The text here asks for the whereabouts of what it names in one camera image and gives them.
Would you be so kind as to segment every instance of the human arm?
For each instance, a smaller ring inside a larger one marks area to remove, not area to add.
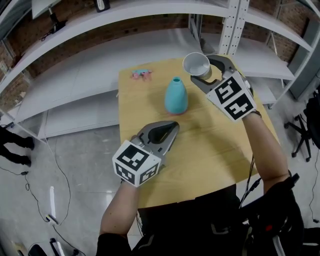
[[[138,211],[139,189],[123,182],[105,210],[100,226],[100,235],[105,233],[126,236]]]
[[[242,121],[266,193],[274,184],[289,177],[287,157],[259,115],[250,113]]]

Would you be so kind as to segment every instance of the wooden table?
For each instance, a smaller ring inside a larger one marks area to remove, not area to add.
[[[145,125],[174,120],[180,131],[166,154],[166,167],[140,187],[139,208],[165,205],[226,188],[249,175],[252,150],[241,121],[233,123],[190,81],[182,58],[146,63],[119,73],[119,123],[121,142],[130,140]],[[152,70],[152,80],[131,79],[132,70]],[[211,80],[221,77],[213,67]],[[173,77],[181,77],[188,92],[188,110],[166,112],[165,92]],[[255,95],[257,110],[273,135],[274,127]]]

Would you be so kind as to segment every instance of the blue bottle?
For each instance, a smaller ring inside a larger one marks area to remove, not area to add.
[[[166,89],[164,107],[172,115],[180,115],[187,111],[188,94],[179,76],[175,76]]]

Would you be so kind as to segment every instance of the white cup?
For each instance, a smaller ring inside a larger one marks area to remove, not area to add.
[[[210,62],[207,56],[200,52],[192,52],[184,57],[182,66],[191,76],[209,78],[211,76]]]

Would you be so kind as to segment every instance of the brick wall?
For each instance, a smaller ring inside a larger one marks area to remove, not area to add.
[[[250,6],[260,9],[270,15],[276,12],[277,4],[280,0],[251,0]],[[283,0],[284,3],[294,0]],[[92,12],[94,9],[92,0],[63,0],[53,7],[59,20],[75,19],[79,16]],[[307,19],[314,18],[311,11],[300,4],[293,4],[283,7],[279,19],[294,29],[299,35],[302,35]],[[17,55],[21,55],[34,42],[39,40],[52,24],[47,13],[42,14],[33,20],[31,13],[22,19],[18,26],[11,32],[8,41]],[[187,14],[163,14],[154,16],[138,17],[108,24],[96,29],[90,30],[79,36],[76,36],[41,56],[32,63],[27,71],[33,78],[43,73],[55,64],[64,59],[81,52],[87,48],[107,42],[120,37],[129,36],[136,33],[171,29],[186,28],[188,26]],[[223,19],[221,17],[203,16],[202,32],[219,34],[223,29]],[[254,24],[246,23],[242,36],[245,38],[266,42],[269,30]],[[297,49],[297,45],[289,39],[274,34],[279,57],[284,61],[289,61]],[[6,59],[0,47],[0,60]],[[26,90],[28,84],[23,76],[12,82],[8,88],[0,95],[0,104],[5,105],[6,109],[12,108],[17,101],[21,100],[20,93]]]

